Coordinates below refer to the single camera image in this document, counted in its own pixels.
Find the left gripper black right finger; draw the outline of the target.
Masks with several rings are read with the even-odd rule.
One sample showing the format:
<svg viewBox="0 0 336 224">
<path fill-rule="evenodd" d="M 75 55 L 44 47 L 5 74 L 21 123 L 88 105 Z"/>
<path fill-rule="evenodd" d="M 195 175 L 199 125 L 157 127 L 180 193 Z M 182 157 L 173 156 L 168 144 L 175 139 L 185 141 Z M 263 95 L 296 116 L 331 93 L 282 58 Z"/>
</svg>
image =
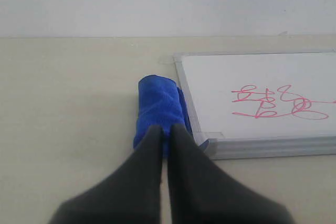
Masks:
<svg viewBox="0 0 336 224">
<path fill-rule="evenodd" d="M 173 223 L 294 223 L 285 206 L 221 170 L 182 124 L 170 131 L 168 181 Z"/>
</svg>

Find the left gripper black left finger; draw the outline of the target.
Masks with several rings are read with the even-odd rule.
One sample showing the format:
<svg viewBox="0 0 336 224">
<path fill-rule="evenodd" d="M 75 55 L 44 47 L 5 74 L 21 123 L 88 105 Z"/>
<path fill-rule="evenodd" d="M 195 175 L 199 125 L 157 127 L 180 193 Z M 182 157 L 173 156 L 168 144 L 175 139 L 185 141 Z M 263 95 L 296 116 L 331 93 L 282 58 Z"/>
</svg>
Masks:
<svg viewBox="0 0 336 224">
<path fill-rule="evenodd" d="M 162 128 L 148 128 L 110 176 L 62 203 L 50 223 L 160 223 Z"/>
</svg>

